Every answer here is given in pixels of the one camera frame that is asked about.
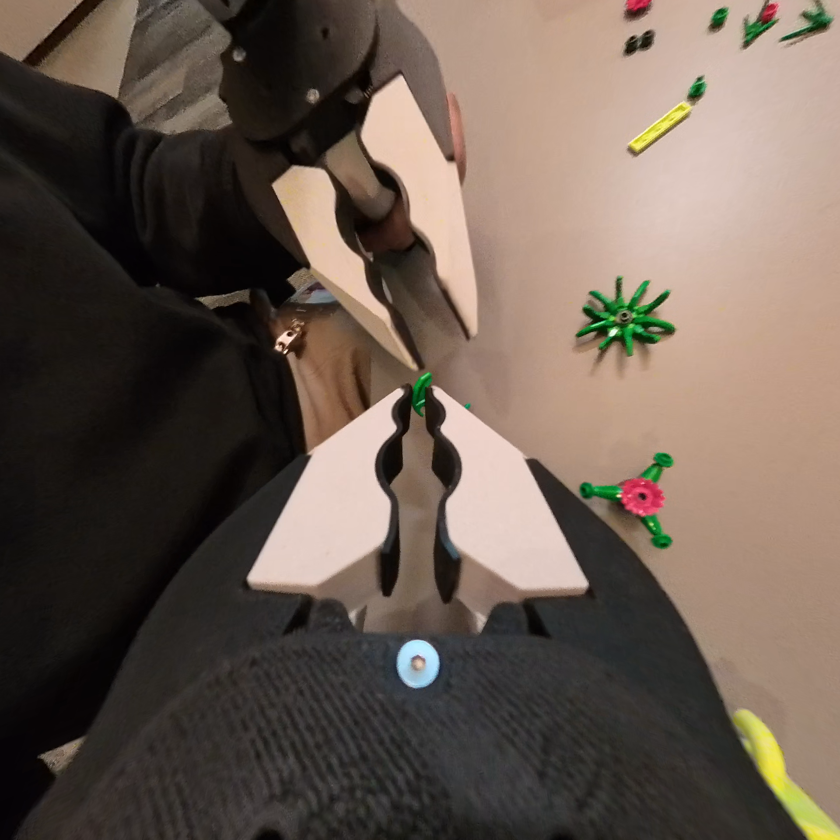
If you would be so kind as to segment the green brick stem piece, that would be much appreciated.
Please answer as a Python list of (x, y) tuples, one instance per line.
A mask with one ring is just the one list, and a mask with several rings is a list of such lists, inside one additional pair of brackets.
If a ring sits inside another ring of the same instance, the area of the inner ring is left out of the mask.
[(780, 43), (801, 41), (813, 35), (821, 34), (828, 30), (834, 21), (834, 16), (828, 12), (824, 1), (813, 1), (809, 8), (801, 12), (800, 17), (805, 21), (805, 24), (782, 36), (779, 39)]
[(769, 24), (761, 24), (759, 21), (759, 12), (751, 18), (750, 16), (746, 16), (742, 22), (742, 49), (746, 49), (751, 46), (751, 44), (761, 35), (766, 33), (769, 29), (775, 26), (778, 23), (778, 14), (775, 20)]

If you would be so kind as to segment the person's left hand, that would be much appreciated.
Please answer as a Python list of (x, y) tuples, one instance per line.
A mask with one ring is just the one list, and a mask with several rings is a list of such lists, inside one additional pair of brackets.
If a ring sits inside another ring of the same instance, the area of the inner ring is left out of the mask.
[[(467, 174), (466, 137), (463, 115), (456, 95), (447, 93), (448, 115), (453, 137), (455, 163), (458, 179), (464, 184)], [(368, 254), (379, 255), (389, 251), (400, 252), (411, 248), (416, 235), (408, 218), (406, 204), (402, 198), (396, 198), (388, 214), (378, 221), (362, 221), (355, 225), (355, 232), (360, 245)]]

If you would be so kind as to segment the lime green flat brick plate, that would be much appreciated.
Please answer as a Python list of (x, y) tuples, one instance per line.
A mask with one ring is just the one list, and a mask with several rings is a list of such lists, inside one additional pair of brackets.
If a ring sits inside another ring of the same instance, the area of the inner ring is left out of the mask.
[(661, 118), (646, 127), (643, 132), (630, 140), (627, 144), (628, 152), (633, 155), (639, 155), (645, 152), (652, 145), (663, 139), (676, 126), (684, 122), (690, 116), (692, 110), (693, 106), (689, 102), (681, 101), (672, 109), (668, 110)]

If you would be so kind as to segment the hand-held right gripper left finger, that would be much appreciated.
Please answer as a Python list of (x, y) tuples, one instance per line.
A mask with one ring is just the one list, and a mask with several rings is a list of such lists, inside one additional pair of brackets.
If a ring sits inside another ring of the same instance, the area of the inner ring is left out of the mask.
[(393, 593), (401, 545), (392, 483), (412, 411), (413, 389), (399, 387), (311, 451), (248, 573), (252, 590), (340, 602), (357, 627), (376, 597)]

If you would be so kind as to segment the person's left forearm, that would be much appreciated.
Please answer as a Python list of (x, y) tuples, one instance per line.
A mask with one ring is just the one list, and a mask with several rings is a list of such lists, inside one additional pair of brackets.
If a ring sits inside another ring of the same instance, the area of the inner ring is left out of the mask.
[(293, 295), (301, 262), (250, 208), (228, 131), (142, 129), (108, 94), (6, 54), (1, 82), (2, 168), (57, 200), (138, 285)]

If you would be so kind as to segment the person's black jacket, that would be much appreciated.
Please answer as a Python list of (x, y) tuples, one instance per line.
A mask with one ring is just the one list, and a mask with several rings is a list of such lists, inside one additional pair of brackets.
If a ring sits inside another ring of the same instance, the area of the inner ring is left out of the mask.
[(2, 800), (84, 732), (173, 575), (301, 453), (261, 315), (2, 283)]

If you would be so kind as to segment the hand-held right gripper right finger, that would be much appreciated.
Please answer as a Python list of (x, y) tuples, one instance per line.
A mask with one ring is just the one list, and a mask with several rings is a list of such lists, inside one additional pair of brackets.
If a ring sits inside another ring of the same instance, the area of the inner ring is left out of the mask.
[(526, 456), (442, 388), (426, 391), (432, 470), (443, 495), (434, 537), (434, 578), (475, 631), (502, 603), (575, 597), (583, 573)]

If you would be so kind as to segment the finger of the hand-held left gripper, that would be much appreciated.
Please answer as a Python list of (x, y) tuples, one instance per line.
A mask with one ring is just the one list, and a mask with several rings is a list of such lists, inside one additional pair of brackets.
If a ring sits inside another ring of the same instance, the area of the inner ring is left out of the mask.
[(399, 185), (409, 223), (434, 262), (434, 278), (466, 338), (477, 336), (478, 290), (455, 161), (441, 150), (402, 73), (376, 91), (360, 141)]
[(293, 165), (272, 187), (313, 276), (383, 350), (419, 371), (423, 360), (385, 294), (382, 272), (359, 244), (350, 242), (352, 217), (337, 214), (340, 196), (330, 174)]

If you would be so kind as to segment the lime green brick planter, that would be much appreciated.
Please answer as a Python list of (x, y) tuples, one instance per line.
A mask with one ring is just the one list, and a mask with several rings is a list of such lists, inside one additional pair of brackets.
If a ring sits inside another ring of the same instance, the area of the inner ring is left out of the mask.
[(788, 816), (808, 839), (838, 839), (839, 826), (787, 773), (784, 753), (772, 731), (747, 709), (732, 716), (742, 746)]

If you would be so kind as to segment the green spiky brick plant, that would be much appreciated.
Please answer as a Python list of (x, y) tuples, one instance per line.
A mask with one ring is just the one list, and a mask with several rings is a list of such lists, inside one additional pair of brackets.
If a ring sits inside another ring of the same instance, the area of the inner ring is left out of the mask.
[(600, 354), (620, 347), (627, 358), (633, 358), (637, 346), (656, 345), (676, 334), (676, 325), (658, 314), (673, 291), (666, 288), (651, 298), (649, 290), (650, 281), (644, 280), (627, 294), (623, 276), (614, 279), (610, 293), (589, 290), (581, 307), (584, 322), (574, 333), (574, 341), (594, 343)]

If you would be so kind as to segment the brick cactus with pink flower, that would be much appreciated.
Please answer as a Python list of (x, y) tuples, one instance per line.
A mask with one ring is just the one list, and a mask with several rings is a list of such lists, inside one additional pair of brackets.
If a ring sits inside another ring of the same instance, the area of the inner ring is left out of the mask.
[(585, 500), (600, 498), (620, 506), (626, 513), (642, 522), (650, 535), (650, 542), (657, 549), (665, 550), (673, 540), (663, 530), (658, 517), (665, 505), (665, 494), (659, 480), (664, 471), (674, 463), (672, 455), (658, 452), (654, 455), (653, 463), (638, 476), (625, 479), (616, 485), (596, 486), (590, 482), (583, 482), (579, 492)]

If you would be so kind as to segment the person's beige trousers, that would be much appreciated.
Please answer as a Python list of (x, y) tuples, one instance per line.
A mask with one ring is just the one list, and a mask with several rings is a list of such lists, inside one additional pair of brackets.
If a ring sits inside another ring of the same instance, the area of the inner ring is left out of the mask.
[(276, 327), (298, 334), (287, 360), (311, 451), (371, 408), (376, 345), (338, 304), (286, 304)]

